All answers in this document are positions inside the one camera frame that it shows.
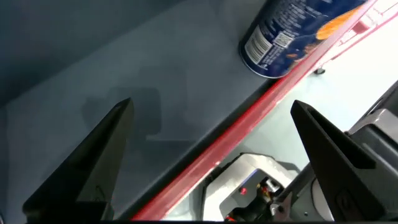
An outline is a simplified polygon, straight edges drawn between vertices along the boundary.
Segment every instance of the gray surface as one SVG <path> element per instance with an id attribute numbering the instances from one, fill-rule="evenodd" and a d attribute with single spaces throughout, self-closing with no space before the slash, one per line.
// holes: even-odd
<path id="1" fill-rule="evenodd" d="M 318 214 L 312 201 L 312 183 L 300 192 L 298 199 L 290 209 L 290 217 L 296 222 L 320 222 L 323 218 Z"/>
<path id="2" fill-rule="evenodd" d="M 0 214 L 4 214 L 7 207 L 7 186 L 9 173 L 9 151 L 7 140 L 7 113 L 0 109 Z"/>
<path id="3" fill-rule="evenodd" d="M 0 105 L 181 1 L 0 1 Z"/>
<path id="4" fill-rule="evenodd" d="M 7 222 L 119 100 L 135 104 L 113 195 L 135 202 L 264 79 L 237 54 L 264 1 L 183 1 L 7 104 Z"/>

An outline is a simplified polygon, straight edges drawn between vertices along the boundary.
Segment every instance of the can label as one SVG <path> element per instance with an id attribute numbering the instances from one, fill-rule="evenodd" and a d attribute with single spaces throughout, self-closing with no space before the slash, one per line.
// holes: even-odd
<path id="1" fill-rule="evenodd" d="M 348 20 L 365 0 L 271 0 L 239 44 L 245 64 L 259 75 L 284 76 Z"/>

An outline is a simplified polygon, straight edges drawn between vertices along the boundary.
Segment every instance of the barcode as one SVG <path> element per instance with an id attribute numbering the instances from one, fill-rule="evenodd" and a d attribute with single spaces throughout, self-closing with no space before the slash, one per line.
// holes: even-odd
<path id="1" fill-rule="evenodd" d="M 274 43 L 286 48 L 293 41 L 293 38 L 287 36 L 283 32 L 279 32 L 278 36 L 275 38 Z"/>
<path id="2" fill-rule="evenodd" d="M 244 46 L 249 58 L 258 64 L 263 56 L 271 49 L 272 44 L 262 35 L 260 27 L 257 26 L 248 42 Z"/>

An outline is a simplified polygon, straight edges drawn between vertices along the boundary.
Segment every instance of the red button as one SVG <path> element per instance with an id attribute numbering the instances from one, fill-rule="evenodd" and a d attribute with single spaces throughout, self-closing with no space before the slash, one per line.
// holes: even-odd
<path id="1" fill-rule="evenodd" d="M 244 187 L 241 188 L 239 191 L 241 192 L 241 195 L 245 195 L 248 192 L 248 190 Z"/>

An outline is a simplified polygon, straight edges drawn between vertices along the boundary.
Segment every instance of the gray table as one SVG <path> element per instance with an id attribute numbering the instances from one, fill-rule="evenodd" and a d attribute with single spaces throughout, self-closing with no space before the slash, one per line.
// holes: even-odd
<path id="1" fill-rule="evenodd" d="M 182 1 L 9 102 L 7 222 L 24 222 L 26 198 L 127 97 L 136 113 L 113 195 L 115 215 L 146 203 L 204 149 L 212 131 L 273 83 L 237 53 L 263 3 Z"/>

